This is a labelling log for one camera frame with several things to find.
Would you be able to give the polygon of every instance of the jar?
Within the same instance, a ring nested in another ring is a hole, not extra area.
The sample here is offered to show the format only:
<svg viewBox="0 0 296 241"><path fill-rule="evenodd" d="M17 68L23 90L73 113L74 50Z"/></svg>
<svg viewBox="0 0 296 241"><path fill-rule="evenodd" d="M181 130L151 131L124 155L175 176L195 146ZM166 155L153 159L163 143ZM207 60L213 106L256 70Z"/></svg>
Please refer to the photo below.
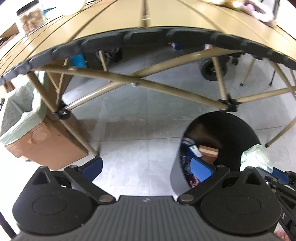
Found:
<svg viewBox="0 0 296 241"><path fill-rule="evenodd" d="M33 32L44 24L42 5L34 0L17 11L16 25L20 33Z"/></svg>

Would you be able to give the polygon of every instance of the table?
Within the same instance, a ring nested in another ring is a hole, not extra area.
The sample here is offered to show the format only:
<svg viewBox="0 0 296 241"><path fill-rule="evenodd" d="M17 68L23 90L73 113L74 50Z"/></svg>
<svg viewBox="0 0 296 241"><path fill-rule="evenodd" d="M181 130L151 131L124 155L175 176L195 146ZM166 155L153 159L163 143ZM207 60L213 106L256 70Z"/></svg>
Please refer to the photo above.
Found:
<svg viewBox="0 0 296 241"><path fill-rule="evenodd" d="M130 75L108 72L104 50L125 45L165 45L168 42L176 42L182 46L211 44L212 47L167 60ZM27 75L50 111L55 113L88 151L97 155L68 121L69 112L73 108L125 84L152 89L229 112L235 111L239 104L288 92L296 99L296 87L289 83L278 65L284 64L290 69L296 69L295 47L296 40L279 27L270 28L245 13L200 0L100 0L86 5L78 13L59 17L19 40L0 60L0 83L3 84L18 74ZM287 88L231 99L217 56L242 51L256 58L267 58L279 72ZM99 52L104 71L69 66L68 58L84 52ZM213 59L220 100L143 79L205 58ZM47 72L56 88L55 100L40 84L34 70ZM60 107L61 96L72 75L101 78L110 82L73 103Z"/></svg>

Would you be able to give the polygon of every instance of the floor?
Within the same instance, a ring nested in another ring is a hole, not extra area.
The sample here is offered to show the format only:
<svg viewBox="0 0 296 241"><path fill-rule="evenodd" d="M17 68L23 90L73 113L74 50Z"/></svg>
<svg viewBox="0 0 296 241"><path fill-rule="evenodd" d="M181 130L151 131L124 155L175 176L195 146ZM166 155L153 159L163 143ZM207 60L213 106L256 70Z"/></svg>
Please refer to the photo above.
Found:
<svg viewBox="0 0 296 241"><path fill-rule="evenodd" d="M124 49L124 59L120 64L111 66L110 70L130 74L182 54L171 47ZM225 80L233 98L285 87L277 74L273 86L268 85L273 70L266 61L256 61L245 86L240 87L250 61L251 56L244 55L238 66L228 65ZM291 79L289 70L286 67L283 70ZM147 79L212 99L220 98L217 83L205 80L196 62ZM68 104L106 83L98 79L74 77L63 99ZM84 136L100 151L104 161L102 173L93 182L118 198L119 195L174 195L169 175L182 134L193 119L214 110L189 100L126 85L75 108L73 113L86 130ZM284 94L242 104L233 114L245 120L265 144L296 116L296 103L291 94ZM296 126L267 149L273 166L296 172L295 144ZM21 161L2 146L0 152L3 158L0 167L0 210L11 226L18 230L12 206L38 164ZM75 164L82 165L91 158L89 155Z"/></svg>

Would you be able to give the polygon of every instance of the black plastic joint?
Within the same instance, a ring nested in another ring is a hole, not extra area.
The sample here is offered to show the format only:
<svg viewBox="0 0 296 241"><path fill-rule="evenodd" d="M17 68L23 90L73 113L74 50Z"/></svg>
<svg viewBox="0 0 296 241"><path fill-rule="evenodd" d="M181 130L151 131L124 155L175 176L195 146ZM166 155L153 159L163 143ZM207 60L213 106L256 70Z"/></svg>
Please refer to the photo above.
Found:
<svg viewBox="0 0 296 241"><path fill-rule="evenodd" d="M67 120L71 116L71 112L65 109L61 109L55 113L52 113L59 120Z"/></svg>
<svg viewBox="0 0 296 241"><path fill-rule="evenodd" d="M236 99L232 99L229 94L227 95L227 99L220 99L218 101L223 104L226 104L228 107L225 110L220 110L222 112L237 112L237 107L240 104L240 102L236 101Z"/></svg>

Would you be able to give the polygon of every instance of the plastic bag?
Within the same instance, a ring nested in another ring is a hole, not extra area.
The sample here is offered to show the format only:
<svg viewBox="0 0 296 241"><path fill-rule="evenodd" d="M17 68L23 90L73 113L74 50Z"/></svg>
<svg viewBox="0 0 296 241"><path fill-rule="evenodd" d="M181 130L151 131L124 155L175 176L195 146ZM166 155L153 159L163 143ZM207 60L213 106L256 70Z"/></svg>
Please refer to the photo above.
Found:
<svg viewBox="0 0 296 241"><path fill-rule="evenodd" d="M274 171L267 152L259 144L243 152L240 171L242 172L246 167L260 167L269 173Z"/></svg>

